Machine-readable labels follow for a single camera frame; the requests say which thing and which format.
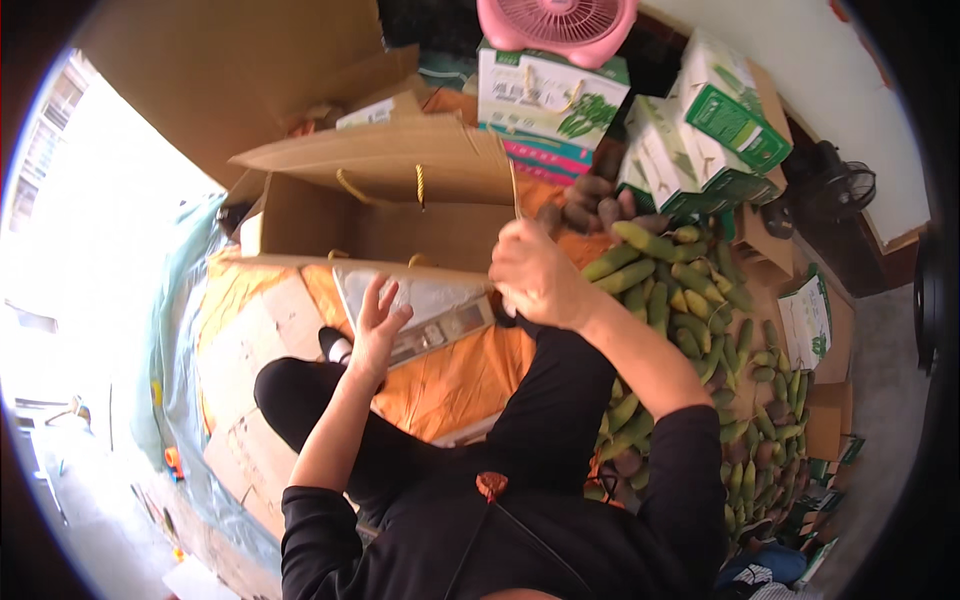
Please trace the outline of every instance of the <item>fan grille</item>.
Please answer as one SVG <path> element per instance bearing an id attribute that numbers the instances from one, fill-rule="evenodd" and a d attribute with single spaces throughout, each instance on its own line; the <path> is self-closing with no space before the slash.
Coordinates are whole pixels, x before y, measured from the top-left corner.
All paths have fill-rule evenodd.
<path id="1" fill-rule="evenodd" d="M 496 0 L 496 6 L 515 29 L 533 41 L 582 44 L 608 34 L 622 7 L 618 0 L 574 0 L 573 8 L 554 14 L 543 0 Z"/>

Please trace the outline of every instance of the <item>black cord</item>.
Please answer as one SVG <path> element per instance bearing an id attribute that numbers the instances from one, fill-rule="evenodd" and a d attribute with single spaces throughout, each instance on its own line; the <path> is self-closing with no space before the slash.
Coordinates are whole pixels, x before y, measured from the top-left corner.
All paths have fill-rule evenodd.
<path id="1" fill-rule="evenodd" d="M 480 535 L 480 528 L 483 527 L 484 521 L 487 520 L 487 515 L 490 514 L 490 504 L 483 510 L 483 514 L 480 516 L 480 522 L 477 523 L 477 528 L 473 531 L 473 536 L 470 537 L 470 542 L 467 544 L 467 549 L 464 550 L 464 556 L 460 557 L 460 564 L 457 565 L 457 570 L 453 571 L 453 579 L 450 580 L 450 585 L 446 587 L 446 593 L 444 593 L 444 600 L 450 600 L 453 596 L 450 594 L 453 593 L 454 588 L 457 585 L 457 580 L 460 579 L 460 572 L 464 570 L 464 565 L 467 564 L 467 557 L 470 554 L 470 550 L 473 549 L 473 544 L 477 540 L 477 536 Z"/>
<path id="2" fill-rule="evenodd" d="M 594 594 L 593 594 L 593 590 L 590 589 L 590 586 L 587 585 L 587 582 L 584 581 L 584 578 L 580 576 L 580 573 L 578 573 L 572 566 L 570 566 L 570 565 L 569 565 L 559 554 L 557 554 L 557 553 L 554 551 L 554 549 L 551 548 L 545 541 L 541 540 L 541 539 L 540 539 L 540 536 L 538 536 L 538 535 L 535 534 L 534 532 L 530 531 L 530 529 L 529 529 L 526 525 L 524 525 L 522 522 L 520 522 L 520 520 L 519 520 L 518 518 L 516 518 L 515 516 L 511 515 L 511 514 L 510 514 L 510 511 L 508 511 L 507 509 L 505 509 L 505 508 L 503 507 L 503 505 L 501 505 L 499 502 L 495 502 L 494 504 L 495 504 L 495 506 L 496 506 L 497 508 L 500 509 L 500 511 L 501 511 L 504 515 L 508 516 L 508 517 L 510 518 L 510 520 L 511 520 L 517 527 L 519 527 L 524 533 L 526 533 L 528 536 L 530 536 L 531 538 L 533 538 L 535 541 L 539 542 L 539 543 L 540 543 L 540 546 L 542 546 L 542 548 L 545 549 L 555 561 L 557 561 L 558 563 L 562 564 L 562 565 L 564 566 L 564 568 L 565 568 L 567 571 L 570 572 L 570 574 L 572 574 L 574 577 L 576 577 L 576 578 L 577 578 L 577 581 L 580 582 L 580 585 L 587 591 L 587 593 L 588 593 L 591 597 L 595 597 Z"/>

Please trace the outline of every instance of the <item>white wall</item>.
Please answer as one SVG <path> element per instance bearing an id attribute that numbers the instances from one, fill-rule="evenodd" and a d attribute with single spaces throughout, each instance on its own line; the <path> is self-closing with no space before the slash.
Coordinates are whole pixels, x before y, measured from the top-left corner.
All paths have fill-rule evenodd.
<path id="1" fill-rule="evenodd" d="M 849 23 L 828 0 L 641 0 L 701 26 L 750 56 L 777 90 L 845 160 L 876 172 L 867 209 L 886 244 L 930 218 L 924 176 L 900 101 Z"/>

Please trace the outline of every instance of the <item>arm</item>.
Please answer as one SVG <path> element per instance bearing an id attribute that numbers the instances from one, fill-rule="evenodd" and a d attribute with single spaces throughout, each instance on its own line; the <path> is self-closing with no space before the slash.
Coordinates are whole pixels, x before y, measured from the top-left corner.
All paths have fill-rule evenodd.
<path id="1" fill-rule="evenodd" d="M 490 278 L 527 319 L 572 329 L 603 352 L 654 420 L 687 406 L 712 406 L 686 357 L 583 279 L 536 223 L 504 227 Z"/>
<path id="2" fill-rule="evenodd" d="M 690 361 L 673 344 L 587 285 L 593 309 L 576 331 L 613 363 L 654 421 L 687 406 L 713 406 Z"/>
<path id="3" fill-rule="evenodd" d="M 657 421 L 640 519 L 706 597 L 726 552 L 720 421 L 672 344 L 583 279 L 531 221 L 500 232 L 490 277 L 527 319 L 574 330 L 613 363 Z"/>
<path id="4" fill-rule="evenodd" d="M 396 296 L 393 282 L 379 298 L 387 276 L 378 274 L 364 294 L 353 354 L 324 414 L 310 432 L 290 474 L 290 486 L 325 488 L 343 493 L 360 448 L 370 403 L 387 375 L 387 361 L 396 334 L 410 318 L 409 304 L 390 313 Z"/>

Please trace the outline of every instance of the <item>pink fan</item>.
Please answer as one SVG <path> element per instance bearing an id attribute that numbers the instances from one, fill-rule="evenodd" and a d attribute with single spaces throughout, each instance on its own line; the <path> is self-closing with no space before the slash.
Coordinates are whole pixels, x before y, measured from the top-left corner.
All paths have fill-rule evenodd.
<path id="1" fill-rule="evenodd" d="M 613 56 L 637 0 L 477 0 L 480 28 L 497 50 L 545 50 L 586 69 Z"/>

